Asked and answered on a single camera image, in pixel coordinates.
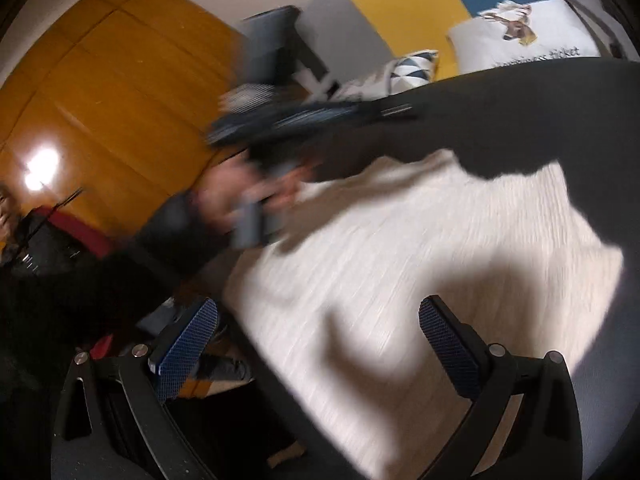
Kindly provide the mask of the person left hand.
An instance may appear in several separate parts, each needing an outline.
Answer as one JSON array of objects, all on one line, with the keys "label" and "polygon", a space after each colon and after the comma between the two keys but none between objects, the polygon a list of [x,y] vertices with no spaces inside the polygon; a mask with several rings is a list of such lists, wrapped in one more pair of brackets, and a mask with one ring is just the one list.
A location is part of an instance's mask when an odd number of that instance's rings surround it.
[{"label": "person left hand", "polygon": [[313,169],[305,160],[282,177],[265,178],[241,153],[207,168],[190,192],[191,200],[206,226],[227,234],[238,220],[243,200],[259,202],[265,198],[265,210],[270,214],[291,209]]}]

